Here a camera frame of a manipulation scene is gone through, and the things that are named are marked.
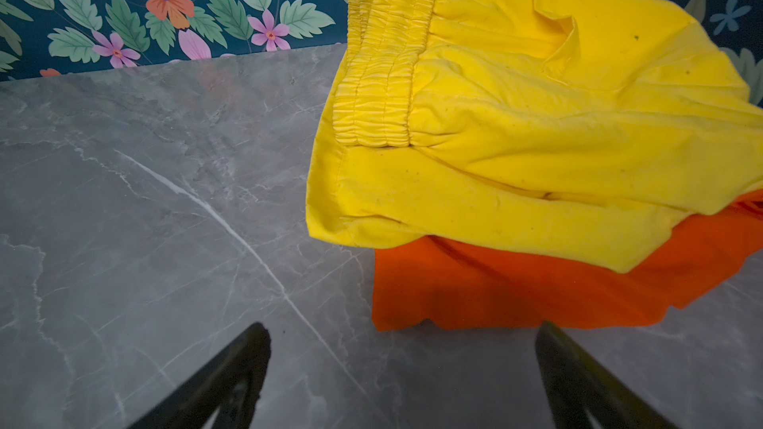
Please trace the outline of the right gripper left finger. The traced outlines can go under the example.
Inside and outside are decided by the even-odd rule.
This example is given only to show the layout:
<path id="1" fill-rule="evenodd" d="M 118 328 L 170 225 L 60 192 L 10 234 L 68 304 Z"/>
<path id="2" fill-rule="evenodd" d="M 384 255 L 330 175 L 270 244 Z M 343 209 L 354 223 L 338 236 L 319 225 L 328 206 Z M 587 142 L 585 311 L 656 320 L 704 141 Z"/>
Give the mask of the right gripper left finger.
<path id="1" fill-rule="evenodd" d="M 254 323 L 131 427 L 247 429 L 270 358 L 270 333 Z"/>

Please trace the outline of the orange shorts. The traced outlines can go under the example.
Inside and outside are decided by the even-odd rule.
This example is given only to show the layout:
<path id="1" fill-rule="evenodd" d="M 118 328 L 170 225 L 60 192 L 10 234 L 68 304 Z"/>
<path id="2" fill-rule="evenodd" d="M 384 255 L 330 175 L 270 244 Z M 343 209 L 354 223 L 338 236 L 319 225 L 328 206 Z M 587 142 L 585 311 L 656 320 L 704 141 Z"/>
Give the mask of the orange shorts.
<path id="1" fill-rule="evenodd" d="M 737 274 L 761 248 L 761 192 L 687 218 L 626 274 L 427 236 L 376 251 L 372 320 L 380 331 L 426 320 L 445 330 L 650 326 Z"/>

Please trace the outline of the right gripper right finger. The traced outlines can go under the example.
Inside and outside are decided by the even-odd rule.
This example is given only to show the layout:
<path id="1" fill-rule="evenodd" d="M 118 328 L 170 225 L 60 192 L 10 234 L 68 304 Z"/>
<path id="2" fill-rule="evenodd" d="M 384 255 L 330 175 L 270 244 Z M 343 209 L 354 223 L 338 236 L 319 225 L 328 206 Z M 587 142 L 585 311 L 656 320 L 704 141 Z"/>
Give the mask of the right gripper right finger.
<path id="1" fill-rule="evenodd" d="M 534 350 L 556 428 L 678 428 L 554 323 Z"/>

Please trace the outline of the yellow shorts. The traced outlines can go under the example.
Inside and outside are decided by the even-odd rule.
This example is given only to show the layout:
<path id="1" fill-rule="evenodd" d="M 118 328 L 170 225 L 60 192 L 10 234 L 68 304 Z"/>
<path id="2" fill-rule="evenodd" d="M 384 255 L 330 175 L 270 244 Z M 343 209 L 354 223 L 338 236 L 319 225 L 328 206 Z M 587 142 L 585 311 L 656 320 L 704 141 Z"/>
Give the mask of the yellow shorts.
<path id="1" fill-rule="evenodd" d="M 761 187 L 762 112 L 672 2 L 349 0 L 306 222 L 626 273 Z"/>

